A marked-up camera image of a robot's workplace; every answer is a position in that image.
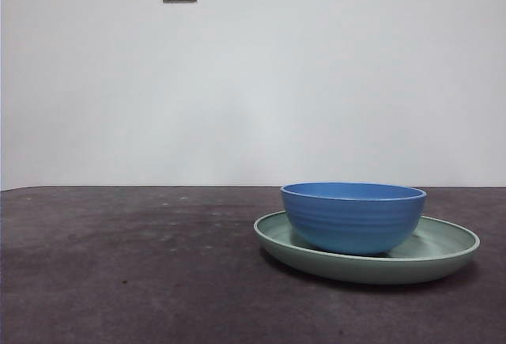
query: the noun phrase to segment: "blue bowl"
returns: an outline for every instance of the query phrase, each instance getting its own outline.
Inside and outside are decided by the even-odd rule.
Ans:
[[[427,194],[375,183],[296,183],[281,188],[290,223],[326,251],[371,255],[388,251],[417,227]]]

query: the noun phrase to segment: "ribbed bowl surface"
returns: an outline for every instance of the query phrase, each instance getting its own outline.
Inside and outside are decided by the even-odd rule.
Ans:
[[[290,223],[327,251],[370,255],[401,244],[417,227],[426,194],[373,183],[298,183],[281,188]]]

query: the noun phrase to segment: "light green plate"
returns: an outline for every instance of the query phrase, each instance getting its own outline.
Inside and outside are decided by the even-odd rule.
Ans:
[[[408,240],[374,257],[339,255],[313,247],[293,231],[285,212],[261,217],[254,227],[262,246],[291,267],[320,277],[377,285],[445,277],[466,265],[480,245],[469,229],[425,216]]]

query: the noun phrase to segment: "wall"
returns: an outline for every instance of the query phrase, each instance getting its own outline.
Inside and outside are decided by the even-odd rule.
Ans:
[[[506,0],[2,0],[2,187],[506,186]]]

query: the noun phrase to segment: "table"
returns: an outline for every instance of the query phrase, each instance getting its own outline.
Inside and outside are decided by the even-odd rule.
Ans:
[[[418,285],[331,281],[261,249],[277,187],[2,192],[2,343],[506,342],[506,187],[422,187],[481,238]]]

